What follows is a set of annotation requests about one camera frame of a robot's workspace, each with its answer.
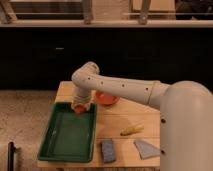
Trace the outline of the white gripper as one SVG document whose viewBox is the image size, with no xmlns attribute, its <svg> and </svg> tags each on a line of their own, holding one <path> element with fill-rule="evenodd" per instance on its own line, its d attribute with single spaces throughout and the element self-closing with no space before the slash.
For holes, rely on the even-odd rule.
<svg viewBox="0 0 213 171">
<path fill-rule="evenodd" d="M 91 91 L 83 88 L 75 88 L 72 93 L 71 107 L 75 108 L 78 105 L 83 105 L 86 109 L 90 108 Z"/>
</svg>

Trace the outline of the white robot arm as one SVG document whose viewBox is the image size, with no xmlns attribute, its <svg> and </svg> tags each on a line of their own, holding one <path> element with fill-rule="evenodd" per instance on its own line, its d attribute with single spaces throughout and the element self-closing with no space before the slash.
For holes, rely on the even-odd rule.
<svg viewBox="0 0 213 171">
<path fill-rule="evenodd" d="M 94 62 L 71 80 L 75 104 L 89 102 L 98 90 L 160 111 L 160 171 L 213 171 L 213 93 L 202 84 L 102 76 Z"/>
</svg>

